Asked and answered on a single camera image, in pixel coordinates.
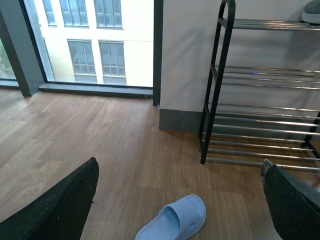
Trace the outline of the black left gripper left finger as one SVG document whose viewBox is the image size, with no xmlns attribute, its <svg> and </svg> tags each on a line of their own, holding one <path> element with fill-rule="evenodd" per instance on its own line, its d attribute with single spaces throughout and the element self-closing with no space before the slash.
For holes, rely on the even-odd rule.
<svg viewBox="0 0 320 240">
<path fill-rule="evenodd" d="M 79 240 L 96 194 L 92 157 L 30 204 L 1 222 L 2 240 Z"/>
</svg>

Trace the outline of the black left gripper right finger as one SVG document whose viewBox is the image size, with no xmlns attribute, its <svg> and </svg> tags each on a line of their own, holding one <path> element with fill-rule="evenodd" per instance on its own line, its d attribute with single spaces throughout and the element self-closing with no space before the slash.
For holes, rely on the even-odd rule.
<svg viewBox="0 0 320 240">
<path fill-rule="evenodd" d="M 264 159 L 260 178 L 273 226 L 283 240 L 320 238 L 320 192 Z"/>
</svg>

